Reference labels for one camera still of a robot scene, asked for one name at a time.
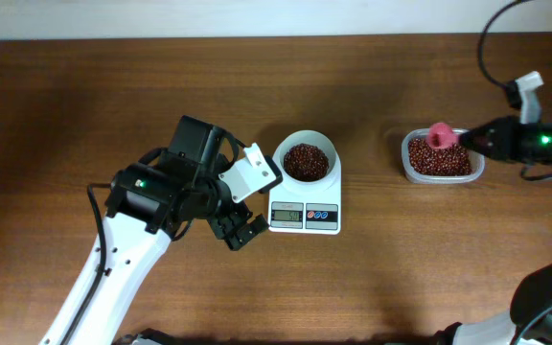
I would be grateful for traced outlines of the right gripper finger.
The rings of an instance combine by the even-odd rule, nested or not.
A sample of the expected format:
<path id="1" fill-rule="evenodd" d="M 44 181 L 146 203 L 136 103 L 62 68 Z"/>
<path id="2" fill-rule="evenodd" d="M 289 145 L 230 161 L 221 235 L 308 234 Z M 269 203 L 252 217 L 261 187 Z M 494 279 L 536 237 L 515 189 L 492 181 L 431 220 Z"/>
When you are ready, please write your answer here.
<path id="1" fill-rule="evenodd" d="M 499 119 L 493 119 L 481 126 L 467 130 L 458 137 L 459 143 L 492 143 L 495 140 L 495 129 Z"/>
<path id="2" fill-rule="evenodd" d="M 464 147 L 467 150 L 476 152 L 485 158 L 495 160 L 494 157 L 494 148 L 495 144 L 493 141 L 486 138 L 472 138 L 472 139 L 459 139 L 459 145 Z"/>

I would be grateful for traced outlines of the pink measuring scoop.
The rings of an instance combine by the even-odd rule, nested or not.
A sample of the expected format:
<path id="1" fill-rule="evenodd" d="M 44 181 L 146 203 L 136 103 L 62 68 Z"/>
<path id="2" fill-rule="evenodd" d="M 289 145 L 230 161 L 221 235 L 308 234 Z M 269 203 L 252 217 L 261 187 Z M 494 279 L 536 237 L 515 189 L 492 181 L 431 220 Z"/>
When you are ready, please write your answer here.
<path id="1" fill-rule="evenodd" d="M 434 150 L 445 150 L 459 142 L 459 135 L 446 123 L 436 123 L 428 129 L 426 143 Z"/>

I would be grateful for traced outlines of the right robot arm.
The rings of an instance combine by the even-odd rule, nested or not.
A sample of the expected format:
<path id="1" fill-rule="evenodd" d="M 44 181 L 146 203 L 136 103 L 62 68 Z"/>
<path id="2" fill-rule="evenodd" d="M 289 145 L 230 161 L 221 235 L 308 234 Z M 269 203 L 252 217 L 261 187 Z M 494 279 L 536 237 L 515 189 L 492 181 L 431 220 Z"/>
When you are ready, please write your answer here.
<path id="1" fill-rule="evenodd" d="M 520 163 L 529 182 L 552 179 L 552 123 L 541 120 L 538 100 L 512 102 L 519 116 L 497 118 L 458 136 L 458 144 L 494 161 Z M 437 332 L 434 344 L 552 344 L 552 264 L 527 275 L 509 311 L 473 324 L 454 323 Z"/>

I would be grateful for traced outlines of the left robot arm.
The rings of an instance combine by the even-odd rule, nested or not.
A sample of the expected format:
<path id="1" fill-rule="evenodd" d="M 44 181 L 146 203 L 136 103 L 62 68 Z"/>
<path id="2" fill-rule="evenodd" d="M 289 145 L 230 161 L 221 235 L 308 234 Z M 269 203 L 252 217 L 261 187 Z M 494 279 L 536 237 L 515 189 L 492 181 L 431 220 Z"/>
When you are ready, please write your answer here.
<path id="1" fill-rule="evenodd" d="M 268 227 L 245 199 L 282 180 L 258 145 L 247 147 L 219 126 L 182 117 L 167 147 L 149 151 L 105 184 L 103 211 L 95 185 L 88 185 L 98 235 L 43 343 L 111 343 L 148 273 L 195 220 L 206 220 L 237 251 Z"/>

